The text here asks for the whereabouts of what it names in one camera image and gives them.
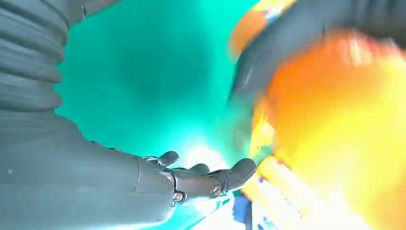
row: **teal background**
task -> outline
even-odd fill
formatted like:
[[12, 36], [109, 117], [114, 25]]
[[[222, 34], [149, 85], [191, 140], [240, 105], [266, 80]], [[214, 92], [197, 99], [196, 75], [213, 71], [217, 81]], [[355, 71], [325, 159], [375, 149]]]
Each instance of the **teal background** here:
[[[141, 155], [204, 143], [233, 164], [222, 124], [234, 63], [229, 36], [255, 0], [123, 2], [74, 26], [60, 66], [60, 114], [88, 139]], [[202, 215], [180, 207], [164, 225], [186, 229]]]

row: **blue object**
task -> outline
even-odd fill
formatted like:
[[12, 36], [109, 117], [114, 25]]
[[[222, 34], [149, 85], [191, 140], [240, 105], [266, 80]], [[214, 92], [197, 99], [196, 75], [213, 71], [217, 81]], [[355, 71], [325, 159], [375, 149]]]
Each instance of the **blue object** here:
[[277, 18], [278, 18], [277, 15], [270, 17], [270, 18], [268, 19], [268, 23], [269, 23], [269, 24], [270, 24], [270, 23], [273, 23]]
[[245, 223], [245, 217], [247, 214], [247, 206], [250, 201], [245, 196], [238, 196], [234, 200], [233, 212], [234, 220], [239, 223]]

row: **hand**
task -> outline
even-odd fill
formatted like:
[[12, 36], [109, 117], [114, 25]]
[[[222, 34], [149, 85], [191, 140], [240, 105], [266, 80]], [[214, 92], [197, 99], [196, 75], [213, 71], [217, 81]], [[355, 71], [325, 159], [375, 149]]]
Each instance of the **hand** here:
[[85, 16], [91, 16], [118, 2], [121, 0], [83, 0], [83, 13]]
[[214, 199], [237, 190], [256, 170], [256, 165], [251, 159], [242, 159], [231, 169], [214, 172], [209, 172], [209, 168], [205, 164], [197, 164], [190, 169], [168, 169], [167, 167], [176, 162], [178, 158], [178, 154], [174, 151], [166, 152], [159, 158], [144, 158], [156, 165], [157, 169], [173, 182], [173, 205], [199, 198]]

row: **gray sleeve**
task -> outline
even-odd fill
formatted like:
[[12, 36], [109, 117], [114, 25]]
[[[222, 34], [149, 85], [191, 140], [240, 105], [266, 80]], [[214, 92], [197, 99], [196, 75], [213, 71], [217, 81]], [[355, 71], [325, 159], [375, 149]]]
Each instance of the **gray sleeve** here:
[[70, 27], [116, 0], [0, 0], [0, 225], [104, 229], [161, 223], [174, 186], [143, 159], [92, 144], [55, 114]]

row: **sleeve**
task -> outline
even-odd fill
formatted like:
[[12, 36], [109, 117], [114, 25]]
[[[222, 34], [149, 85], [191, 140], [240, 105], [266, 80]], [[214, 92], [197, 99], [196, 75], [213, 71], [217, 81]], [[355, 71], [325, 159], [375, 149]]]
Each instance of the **sleeve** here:
[[268, 85], [276, 66], [325, 32], [357, 29], [406, 46], [404, 0], [297, 0], [241, 54], [232, 98], [252, 99]]
[[168, 219], [174, 185], [140, 157], [87, 141], [55, 114], [70, 27], [116, 0], [0, 0], [0, 223], [104, 229]]

